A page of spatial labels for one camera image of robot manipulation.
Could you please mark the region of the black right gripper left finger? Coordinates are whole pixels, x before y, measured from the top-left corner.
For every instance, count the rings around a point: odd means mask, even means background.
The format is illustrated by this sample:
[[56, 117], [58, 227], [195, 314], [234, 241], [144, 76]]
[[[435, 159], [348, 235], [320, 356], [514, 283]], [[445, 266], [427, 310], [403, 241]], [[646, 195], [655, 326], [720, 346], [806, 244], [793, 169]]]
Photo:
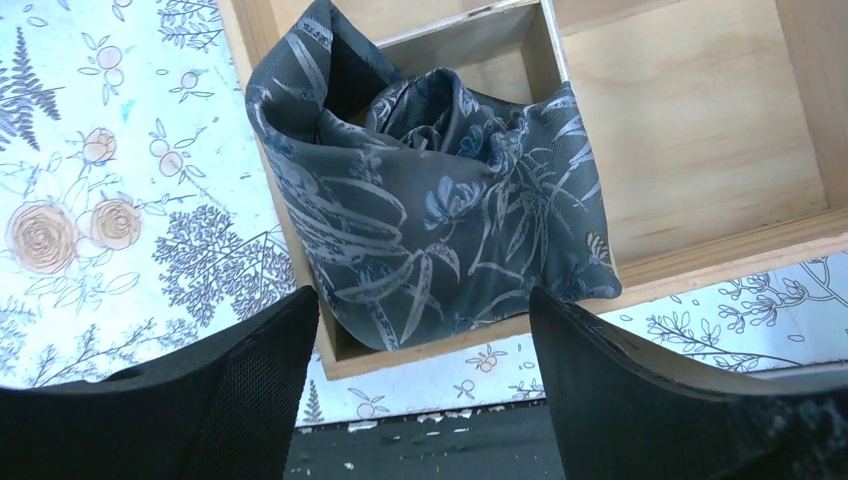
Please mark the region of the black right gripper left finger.
[[311, 287], [98, 382], [3, 389], [5, 479], [280, 479], [319, 319]]

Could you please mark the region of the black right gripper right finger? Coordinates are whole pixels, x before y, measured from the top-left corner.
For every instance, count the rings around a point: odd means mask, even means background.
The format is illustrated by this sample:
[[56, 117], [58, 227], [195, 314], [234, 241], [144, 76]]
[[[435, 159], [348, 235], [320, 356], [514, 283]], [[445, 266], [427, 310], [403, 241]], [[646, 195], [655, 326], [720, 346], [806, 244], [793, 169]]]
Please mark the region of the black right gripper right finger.
[[713, 367], [535, 288], [534, 348], [569, 479], [843, 479], [847, 389]]

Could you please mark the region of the grey leaf pattern tie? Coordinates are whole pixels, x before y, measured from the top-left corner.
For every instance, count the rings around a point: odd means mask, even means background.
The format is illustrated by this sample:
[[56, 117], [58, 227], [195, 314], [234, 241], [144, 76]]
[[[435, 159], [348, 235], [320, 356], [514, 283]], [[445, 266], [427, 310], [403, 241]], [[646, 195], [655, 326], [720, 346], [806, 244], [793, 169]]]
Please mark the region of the grey leaf pattern tie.
[[572, 85], [528, 105], [450, 68], [403, 77], [329, 1], [311, 3], [245, 91], [332, 315], [397, 351], [528, 309], [622, 290]]

